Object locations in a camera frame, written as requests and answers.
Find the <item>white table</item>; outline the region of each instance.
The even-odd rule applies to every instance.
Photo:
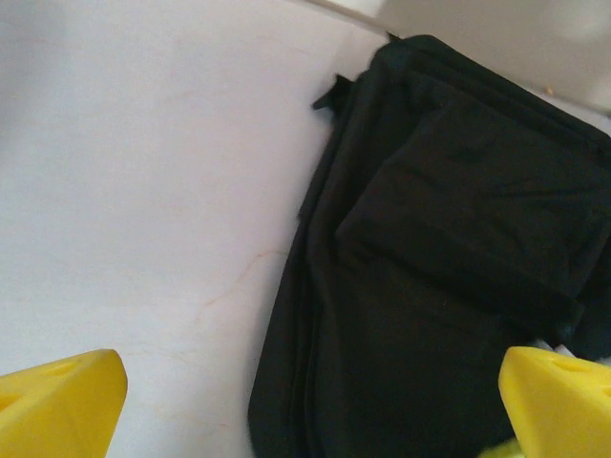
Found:
[[[0,373],[115,348],[111,458],[250,456],[309,104],[384,42],[288,0],[0,3]]]

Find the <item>black fabric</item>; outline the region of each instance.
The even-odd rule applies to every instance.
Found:
[[[429,36],[317,107],[336,124],[253,387],[266,457],[473,457],[542,338],[611,354],[611,141]]]

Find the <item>yellow plastic object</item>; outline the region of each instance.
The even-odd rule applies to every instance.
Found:
[[[516,439],[497,448],[484,451],[477,458],[524,458],[524,453]]]
[[[113,350],[0,377],[0,457],[102,458],[126,394]]]
[[[611,456],[611,368],[537,348],[510,348],[501,396],[528,458]]]

